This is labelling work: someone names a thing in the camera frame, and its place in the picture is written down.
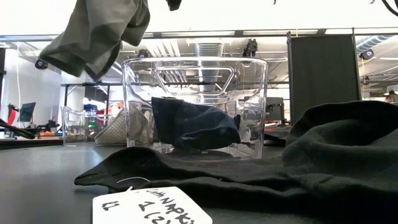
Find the gray cloth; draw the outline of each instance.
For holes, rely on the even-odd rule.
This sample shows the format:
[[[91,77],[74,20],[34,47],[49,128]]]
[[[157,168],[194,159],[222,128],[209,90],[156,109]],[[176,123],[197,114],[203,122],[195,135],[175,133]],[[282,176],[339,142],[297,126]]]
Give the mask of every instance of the gray cloth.
[[[71,75],[98,80],[118,56],[121,41],[139,45],[150,20],[147,0],[78,0],[66,30],[40,58]]]

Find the person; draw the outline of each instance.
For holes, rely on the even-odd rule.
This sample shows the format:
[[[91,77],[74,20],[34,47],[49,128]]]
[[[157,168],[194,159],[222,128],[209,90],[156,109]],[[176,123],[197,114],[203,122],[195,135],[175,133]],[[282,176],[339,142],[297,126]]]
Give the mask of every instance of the person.
[[[394,92],[394,90],[391,90],[390,92],[388,92],[388,96],[386,97],[386,102],[388,103],[394,103],[394,96],[396,96],[397,93]]]

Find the clear plastic bin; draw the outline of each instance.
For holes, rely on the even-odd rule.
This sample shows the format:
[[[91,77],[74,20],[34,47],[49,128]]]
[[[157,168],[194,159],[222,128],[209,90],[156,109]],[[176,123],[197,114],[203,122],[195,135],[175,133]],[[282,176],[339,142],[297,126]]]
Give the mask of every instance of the clear plastic bin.
[[[158,131],[160,118],[156,120],[154,116],[151,99],[179,99],[195,105],[218,108],[230,118],[240,115],[237,127],[240,143],[231,142],[217,149],[201,148],[187,154],[192,153],[195,157],[219,151],[237,159],[260,158],[264,144],[267,68],[267,62],[258,58],[164,57],[124,61],[122,69],[127,145],[149,147],[162,153],[175,152],[176,144],[166,144],[160,140],[167,133]],[[162,111],[162,108],[160,113],[166,111],[172,113],[169,109]],[[209,122],[214,124],[219,121],[212,120],[211,117],[200,121]],[[206,142],[206,147],[209,146],[210,139],[217,141],[214,136],[210,139],[203,136],[194,138],[202,138],[194,141]]]
[[[122,144],[124,139],[125,124],[122,133],[105,132],[108,124],[115,120],[106,114],[96,114],[87,111],[75,111],[67,106],[62,107],[62,136],[64,145],[77,144]],[[123,136],[115,139],[113,135]]]

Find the table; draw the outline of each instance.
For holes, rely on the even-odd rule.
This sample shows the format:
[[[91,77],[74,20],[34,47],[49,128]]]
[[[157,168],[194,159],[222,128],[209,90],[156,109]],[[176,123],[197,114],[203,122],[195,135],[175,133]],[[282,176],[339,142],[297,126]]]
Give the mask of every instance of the table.
[[[120,149],[49,146],[0,151],[0,223],[91,223],[92,199],[108,190],[100,186],[75,186],[73,181]],[[280,150],[273,148],[273,151],[266,154],[280,155]],[[204,210],[214,224],[326,223],[293,214]]]

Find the ventilation duct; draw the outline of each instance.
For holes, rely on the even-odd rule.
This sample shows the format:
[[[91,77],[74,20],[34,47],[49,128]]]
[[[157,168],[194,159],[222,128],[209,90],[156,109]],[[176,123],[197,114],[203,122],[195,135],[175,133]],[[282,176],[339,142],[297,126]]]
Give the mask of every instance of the ventilation duct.
[[[224,44],[222,43],[200,43],[195,44],[195,55],[197,57],[220,57],[223,54]],[[219,62],[200,62],[201,66],[216,67]],[[199,70],[200,82],[216,82],[218,70]],[[200,85],[199,91],[214,91],[214,85]]]
[[[356,43],[356,53],[361,54],[367,50],[370,50],[371,48],[375,47],[385,40],[390,39],[393,36],[394,35],[374,35],[364,40],[360,40]]]

